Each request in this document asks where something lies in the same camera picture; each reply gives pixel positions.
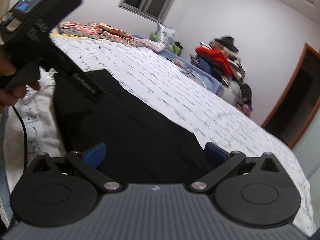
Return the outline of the blue floral white pillow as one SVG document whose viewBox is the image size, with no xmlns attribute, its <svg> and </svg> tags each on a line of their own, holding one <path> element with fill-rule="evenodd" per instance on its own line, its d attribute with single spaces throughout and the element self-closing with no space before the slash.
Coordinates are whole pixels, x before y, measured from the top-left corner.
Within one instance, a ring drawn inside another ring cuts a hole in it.
<svg viewBox="0 0 320 240">
<path fill-rule="evenodd" d="M 174 44 L 176 29 L 172 27 L 167 27 L 161 23 L 157 23 L 156 36 L 159 42 L 165 44 L 167 50 L 172 50 L 172 45 Z"/>
</svg>

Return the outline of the floral patterned blanket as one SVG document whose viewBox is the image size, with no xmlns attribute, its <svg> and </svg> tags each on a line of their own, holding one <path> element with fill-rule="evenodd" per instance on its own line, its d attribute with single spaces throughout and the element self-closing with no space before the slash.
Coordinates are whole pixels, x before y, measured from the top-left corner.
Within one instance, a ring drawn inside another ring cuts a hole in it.
<svg viewBox="0 0 320 240">
<path fill-rule="evenodd" d="M 122 43 L 131 47 L 143 47 L 142 42 L 129 35 L 120 36 L 117 34 L 112 34 L 103 28 L 99 27 L 97 23 L 75 23 L 75 22 L 60 22 L 57 25 L 59 34 L 64 34 L 68 36 L 86 37 L 95 40 L 107 40 L 110 42 Z"/>
</svg>

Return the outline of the brown wooden door frame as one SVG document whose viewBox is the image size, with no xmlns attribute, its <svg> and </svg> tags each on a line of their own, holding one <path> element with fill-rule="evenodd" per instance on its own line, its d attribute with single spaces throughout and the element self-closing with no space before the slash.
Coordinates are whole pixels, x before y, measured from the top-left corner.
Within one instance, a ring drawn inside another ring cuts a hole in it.
<svg viewBox="0 0 320 240">
<path fill-rule="evenodd" d="M 304 44 L 291 79 L 262 128 L 294 148 L 319 110 L 319 52 Z"/>
</svg>

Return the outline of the black pants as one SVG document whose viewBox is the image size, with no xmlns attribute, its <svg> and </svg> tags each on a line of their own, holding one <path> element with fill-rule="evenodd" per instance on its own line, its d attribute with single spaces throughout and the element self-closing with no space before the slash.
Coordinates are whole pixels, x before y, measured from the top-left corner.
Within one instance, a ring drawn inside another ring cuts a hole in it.
<svg viewBox="0 0 320 240">
<path fill-rule="evenodd" d="M 67 152 L 105 143 L 98 170 L 122 184 L 191 183 L 213 169 L 193 133 L 129 93 L 108 71 L 89 75 L 106 92 L 99 104 L 54 75 L 56 124 Z"/>
</svg>

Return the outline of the light blue quilt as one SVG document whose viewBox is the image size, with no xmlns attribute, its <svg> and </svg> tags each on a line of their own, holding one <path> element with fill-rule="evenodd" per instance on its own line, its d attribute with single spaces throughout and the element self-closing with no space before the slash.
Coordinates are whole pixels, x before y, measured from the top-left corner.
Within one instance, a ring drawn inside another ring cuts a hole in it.
<svg viewBox="0 0 320 240">
<path fill-rule="evenodd" d="M 181 57 L 175 55 L 167 49 L 163 49 L 159 53 L 163 58 L 169 60 L 172 63 L 176 63 L 180 71 L 187 76 L 188 78 L 194 80 L 202 87 L 216 94 L 217 96 L 223 96 L 224 87 L 216 78 L 207 74 L 199 67 L 194 66 L 193 64 L 185 61 Z"/>
</svg>

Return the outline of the frosted glass wardrobe door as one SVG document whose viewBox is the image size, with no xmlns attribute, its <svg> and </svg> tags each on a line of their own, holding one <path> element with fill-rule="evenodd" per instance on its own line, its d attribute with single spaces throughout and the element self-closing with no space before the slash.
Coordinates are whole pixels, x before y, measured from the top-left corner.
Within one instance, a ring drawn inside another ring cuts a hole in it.
<svg viewBox="0 0 320 240">
<path fill-rule="evenodd" d="M 302 172 L 295 181 L 301 205 L 294 223 L 311 236 L 319 229 L 319 115 L 312 120 L 293 152 Z"/>
</svg>

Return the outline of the white script-print bed sheet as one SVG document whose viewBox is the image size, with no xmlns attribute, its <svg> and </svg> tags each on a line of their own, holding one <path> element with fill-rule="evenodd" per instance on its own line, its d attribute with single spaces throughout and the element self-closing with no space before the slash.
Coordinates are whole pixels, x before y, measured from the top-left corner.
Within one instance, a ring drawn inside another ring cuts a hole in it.
<svg viewBox="0 0 320 240">
<path fill-rule="evenodd" d="M 107 70 L 128 92 L 194 133 L 201 146 L 211 141 L 252 157 L 271 152 L 294 183 L 302 176 L 296 156 L 284 143 L 152 50 L 59 34 L 51 38 L 82 70 Z M 25 155 L 32 160 L 42 152 L 65 154 L 53 111 L 53 73 L 42 72 L 40 84 L 40 91 L 28 90 L 3 114 L 1 172 L 10 190 L 22 175 Z"/>
</svg>

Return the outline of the green basket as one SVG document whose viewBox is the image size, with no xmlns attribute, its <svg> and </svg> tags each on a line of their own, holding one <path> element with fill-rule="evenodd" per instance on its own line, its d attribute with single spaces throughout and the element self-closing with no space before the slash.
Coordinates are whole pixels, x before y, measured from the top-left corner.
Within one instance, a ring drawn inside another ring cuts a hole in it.
<svg viewBox="0 0 320 240">
<path fill-rule="evenodd" d="M 150 34 L 150 40 L 159 42 L 159 39 L 157 38 L 156 32 Z M 171 47 L 171 52 L 177 56 L 180 56 L 182 53 L 183 48 L 181 47 L 181 44 L 179 42 L 174 41 Z"/>
</svg>

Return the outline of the pile of clothes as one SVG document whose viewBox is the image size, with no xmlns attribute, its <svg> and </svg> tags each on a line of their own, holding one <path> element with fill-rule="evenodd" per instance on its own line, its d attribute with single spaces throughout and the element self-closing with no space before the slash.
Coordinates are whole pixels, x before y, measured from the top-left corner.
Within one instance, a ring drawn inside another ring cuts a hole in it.
<svg viewBox="0 0 320 240">
<path fill-rule="evenodd" d="M 249 117 L 253 112 L 252 89 L 244 82 L 246 72 L 238 53 L 234 38 L 222 36 L 208 44 L 201 42 L 195 55 L 190 55 L 190 62 L 222 83 L 220 97 Z"/>
</svg>

